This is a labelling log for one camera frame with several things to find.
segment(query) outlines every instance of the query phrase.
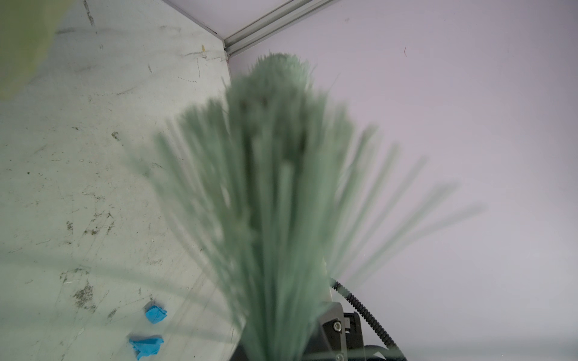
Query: screw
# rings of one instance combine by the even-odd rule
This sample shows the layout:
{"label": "screw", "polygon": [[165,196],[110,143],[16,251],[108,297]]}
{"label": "screw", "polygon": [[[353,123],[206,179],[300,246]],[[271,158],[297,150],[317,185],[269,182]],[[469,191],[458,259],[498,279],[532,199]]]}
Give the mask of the screw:
{"label": "screw", "polygon": [[335,330],[336,332],[341,332],[341,322],[335,321],[333,323],[333,330]]}

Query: crumpled blue paper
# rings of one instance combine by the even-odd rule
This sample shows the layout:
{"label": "crumpled blue paper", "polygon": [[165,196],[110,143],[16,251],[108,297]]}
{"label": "crumpled blue paper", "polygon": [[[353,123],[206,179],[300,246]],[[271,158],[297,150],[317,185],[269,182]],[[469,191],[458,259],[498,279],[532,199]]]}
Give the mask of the crumpled blue paper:
{"label": "crumpled blue paper", "polygon": [[159,323],[166,317],[166,311],[159,306],[152,306],[144,314],[151,323]]}
{"label": "crumpled blue paper", "polygon": [[139,341],[128,340],[128,342],[131,343],[132,348],[136,351],[136,359],[140,360],[144,356],[156,355],[161,349],[161,344],[164,343],[164,340],[160,337],[151,337]]}

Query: white wall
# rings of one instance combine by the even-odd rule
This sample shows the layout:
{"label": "white wall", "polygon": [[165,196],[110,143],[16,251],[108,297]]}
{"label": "white wall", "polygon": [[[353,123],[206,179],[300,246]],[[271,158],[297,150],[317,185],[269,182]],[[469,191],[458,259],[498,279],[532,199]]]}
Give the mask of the white wall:
{"label": "white wall", "polygon": [[428,155],[402,208],[444,180],[462,187],[439,214],[488,206],[358,286],[410,360],[472,360],[485,352],[473,346],[506,359],[496,342],[542,337],[578,354],[577,19],[575,1],[342,0],[229,61],[234,77],[270,51],[298,54],[359,124],[401,142],[401,168]]}
{"label": "white wall", "polygon": [[287,0],[166,0],[216,32],[223,39],[233,35]]}
{"label": "white wall", "polygon": [[[190,339],[232,336],[199,317],[206,303],[183,301],[214,287],[122,163],[129,144],[220,94],[225,59],[160,0],[77,1],[35,78],[0,103],[1,360],[134,360],[132,334],[162,335],[167,360],[228,357],[230,345]],[[151,299],[169,313],[156,326]]]}

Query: cable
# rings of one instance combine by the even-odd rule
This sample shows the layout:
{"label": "cable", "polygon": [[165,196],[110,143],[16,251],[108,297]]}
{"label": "cable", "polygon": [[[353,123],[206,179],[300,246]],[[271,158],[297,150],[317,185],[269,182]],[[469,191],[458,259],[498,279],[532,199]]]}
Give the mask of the cable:
{"label": "cable", "polygon": [[347,302],[349,302],[353,306],[353,308],[355,308],[355,310],[360,313],[360,315],[364,318],[364,320],[367,321],[367,323],[369,324],[369,326],[371,326],[373,331],[375,331],[375,333],[381,339],[381,341],[387,347],[387,349],[389,351],[395,350],[399,352],[399,355],[395,357],[395,360],[407,361],[407,359],[403,355],[403,352],[401,352],[401,350],[395,344],[391,336],[387,333],[387,331],[383,329],[382,325],[379,324],[379,322],[375,319],[375,317],[373,317],[371,312],[369,312],[368,309],[365,308],[365,306],[357,299],[357,297],[355,297],[351,292],[349,292],[349,290],[345,288],[341,283],[337,282],[333,278],[330,278],[330,280],[333,283],[331,287],[333,287],[334,290],[339,292],[339,294],[342,295],[343,298],[345,298]]}

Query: blue object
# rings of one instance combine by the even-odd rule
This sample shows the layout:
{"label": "blue object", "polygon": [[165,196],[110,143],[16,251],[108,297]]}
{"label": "blue object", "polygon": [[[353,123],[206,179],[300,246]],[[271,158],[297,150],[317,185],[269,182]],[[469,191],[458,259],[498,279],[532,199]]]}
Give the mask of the blue object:
{"label": "blue object", "polygon": [[144,314],[151,323],[159,323],[166,317],[166,311],[159,306],[152,306]]}
{"label": "blue object", "polygon": [[131,343],[132,348],[136,351],[136,359],[140,360],[141,357],[156,355],[158,350],[161,349],[161,344],[164,340],[160,337],[151,337],[145,340],[133,341],[128,340]]}

